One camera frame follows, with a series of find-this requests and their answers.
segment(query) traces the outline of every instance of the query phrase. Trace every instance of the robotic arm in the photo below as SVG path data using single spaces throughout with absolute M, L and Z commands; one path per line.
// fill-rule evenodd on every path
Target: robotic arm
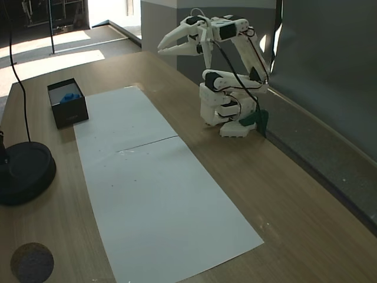
M 167 48 L 185 36 L 186 43 Z M 228 40 L 236 46 L 249 75 L 210 69 L 214 45 L 221 48 L 219 43 Z M 270 71 L 256 41 L 256 33 L 246 19 L 231 15 L 209 19 L 199 15 L 184 19 L 158 46 L 161 55 L 204 56 L 206 70 L 204 83 L 200 84 L 201 116 L 211 126 L 225 123 L 220 130 L 221 136 L 245 137 L 261 122 L 260 113 L 256 113 L 260 111 L 257 99 L 250 92 L 267 91 Z

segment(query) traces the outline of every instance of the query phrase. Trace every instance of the paper sheet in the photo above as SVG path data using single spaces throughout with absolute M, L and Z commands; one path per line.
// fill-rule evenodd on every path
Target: paper sheet
M 120 111 L 122 103 L 128 111 Z M 263 243 L 139 89 L 97 94 L 87 97 L 87 104 L 90 120 L 76 125 L 75 133 L 118 283 L 174 283 Z M 140 110 L 149 111 L 145 115 L 153 122 L 121 123 L 140 116 Z M 104 131 L 99 124 L 110 134 L 116 129 L 111 140 L 98 139 Z M 156 127 L 162 131 L 145 134 Z M 118 150 L 122 147 L 136 148 Z

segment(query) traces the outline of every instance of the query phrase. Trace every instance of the lamp base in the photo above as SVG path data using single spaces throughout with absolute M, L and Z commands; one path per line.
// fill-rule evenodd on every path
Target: lamp base
M 0 204 L 21 205 L 48 189 L 57 168 L 47 146 L 26 142 L 6 149 L 10 163 L 0 170 Z

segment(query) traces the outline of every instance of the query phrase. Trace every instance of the sunlight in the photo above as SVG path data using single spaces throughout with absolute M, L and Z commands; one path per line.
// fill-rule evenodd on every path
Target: sunlight
M 67 55 L 51 56 L 49 58 L 17 64 L 16 72 L 21 80 L 47 74 L 64 68 L 105 59 L 100 50 L 77 52 Z M 17 82 L 12 67 L 0 69 L 0 97 L 7 96 L 12 84 Z
M 69 43 L 74 41 L 90 40 L 90 37 L 84 31 L 74 31 L 66 34 L 54 35 L 54 45 Z M 51 38 L 45 37 L 32 41 L 25 41 L 12 45 L 13 55 L 31 51 L 39 48 L 50 47 Z M 9 47 L 0 48 L 0 58 L 9 56 Z
M 280 27 L 277 29 L 275 33 L 275 43 L 273 46 L 273 51 L 275 52 L 275 54 L 277 53 L 277 46 L 279 45 L 280 33 L 282 32 L 282 27 L 283 25 L 280 25 Z
M 259 43 L 260 49 L 262 49 L 263 53 L 266 50 L 266 39 L 267 39 L 267 34 L 264 35 L 264 37 L 260 40 L 260 43 Z
M 271 72 L 273 71 L 273 67 L 275 66 L 275 60 L 273 60 L 272 64 L 271 64 Z

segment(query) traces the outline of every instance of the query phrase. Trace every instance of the gray panel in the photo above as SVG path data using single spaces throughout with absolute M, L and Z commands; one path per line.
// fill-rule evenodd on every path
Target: gray panel
M 224 15 L 237 15 L 249 20 L 250 25 L 253 26 L 257 32 L 258 38 L 262 39 L 267 35 L 267 41 L 271 38 L 275 22 L 274 9 L 257 9 L 257 8 L 201 8 L 207 17 L 220 17 Z M 182 19 L 190 15 L 191 9 L 177 10 L 177 25 Z M 235 69 L 241 73 L 246 74 L 246 69 L 241 61 L 241 58 L 236 50 L 236 47 L 231 42 L 222 43 L 221 46 L 229 56 Z M 264 58 L 267 62 L 271 60 L 272 45 L 266 48 Z M 224 58 L 215 47 L 213 51 L 212 69 L 230 71 Z M 196 84 L 203 81 L 202 72 L 205 69 L 203 56 L 185 57 L 179 56 L 177 59 L 177 69 L 186 77 L 191 79 Z
M 248 7 L 248 8 L 275 8 L 276 0 L 177 0 L 177 7 Z
M 141 34 L 143 51 L 157 54 L 157 46 L 163 37 L 177 27 L 177 10 L 141 1 Z M 177 68 L 176 56 L 160 56 L 173 68 Z
M 4 108 L 5 108 L 7 99 L 8 99 L 8 96 L 0 97 L 0 122 L 1 122 L 2 115 L 4 114 Z
M 375 0 L 284 5 L 270 84 L 377 160 Z

